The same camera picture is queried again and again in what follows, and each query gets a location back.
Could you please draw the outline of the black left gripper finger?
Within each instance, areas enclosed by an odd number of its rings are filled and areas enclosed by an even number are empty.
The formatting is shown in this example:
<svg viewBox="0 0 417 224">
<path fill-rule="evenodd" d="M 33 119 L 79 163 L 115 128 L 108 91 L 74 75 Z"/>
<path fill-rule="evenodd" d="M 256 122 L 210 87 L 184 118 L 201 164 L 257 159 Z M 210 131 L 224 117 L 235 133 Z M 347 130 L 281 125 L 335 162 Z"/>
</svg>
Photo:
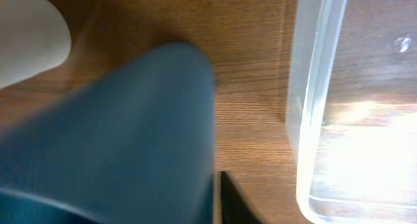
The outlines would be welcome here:
<svg viewBox="0 0 417 224">
<path fill-rule="evenodd" d="M 262 224 L 226 171 L 220 173 L 220 202 L 223 224 Z"/>
</svg>

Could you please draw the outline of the cream cup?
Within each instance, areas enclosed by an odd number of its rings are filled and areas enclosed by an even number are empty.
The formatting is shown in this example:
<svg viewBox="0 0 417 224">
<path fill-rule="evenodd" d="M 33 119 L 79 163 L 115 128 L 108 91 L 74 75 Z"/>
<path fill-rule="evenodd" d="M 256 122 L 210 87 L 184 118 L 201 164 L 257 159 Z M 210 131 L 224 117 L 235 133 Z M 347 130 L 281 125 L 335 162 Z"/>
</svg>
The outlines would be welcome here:
<svg viewBox="0 0 417 224">
<path fill-rule="evenodd" d="M 1 0 L 1 88 L 63 64 L 72 41 L 48 0 Z"/>
</svg>

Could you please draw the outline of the blue cup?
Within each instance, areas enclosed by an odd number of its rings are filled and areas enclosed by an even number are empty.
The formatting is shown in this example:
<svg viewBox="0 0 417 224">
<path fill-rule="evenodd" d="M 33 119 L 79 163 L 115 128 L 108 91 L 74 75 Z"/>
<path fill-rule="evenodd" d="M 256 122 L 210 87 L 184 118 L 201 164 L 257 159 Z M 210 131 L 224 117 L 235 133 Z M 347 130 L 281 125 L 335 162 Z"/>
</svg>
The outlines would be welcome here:
<svg viewBox="0 0 417 224">
<path fill-rule="evenodd" d="M 212 223 L 214 75 L 160 46 L 1 136 L 2 223 Z"/>
</svg>

